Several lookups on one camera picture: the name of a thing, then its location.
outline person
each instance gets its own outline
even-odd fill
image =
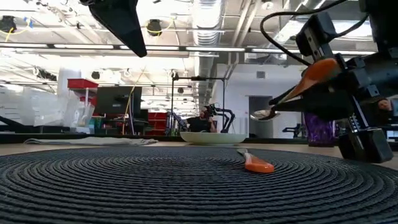
[[[207,111],[207,108],[203,108],[200,111],[199,116],[188,118],[186,120],[191,132],[217,133],[213,118],[209,116],[209,112],[210,111]]]

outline table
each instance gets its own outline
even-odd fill
[[[187,145],[188,143],[185,142],[158,142],[156,144],[151,144],[148,146],[180,147]],[[94,146],[2,144],[0,147],[0,156],[18,154],[24,152],[46,151],[54,149],[89,148],[89,147],[94,147]],[[280,150],[280,151],[303,152],[303,153],[321,154],[324,156],[341,158],[340,150],[337,147],[309,147],[303,144],[240,144],[234,147],[245,147],[248,149],[270,149],[270,150]],[[394,158],[391,161],[379,165],[398,170],[398,152],[394,152]]]

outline round placemat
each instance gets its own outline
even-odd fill
[[[398,223],[398,171],[250,149],[112,147],[0,157],[0,223]]]

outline purple object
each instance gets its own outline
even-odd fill
[[[304,121],[307,127],[308,145],[321,147],[335,145],[334,121],[324,121],[310,113],[304,113]]]

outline computer screen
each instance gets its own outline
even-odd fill
[[[124,114],[126,112],[131,86],[99,87],[94,113]],[[132,93],[133,114],[141,112],[142,87],[135,87]]]

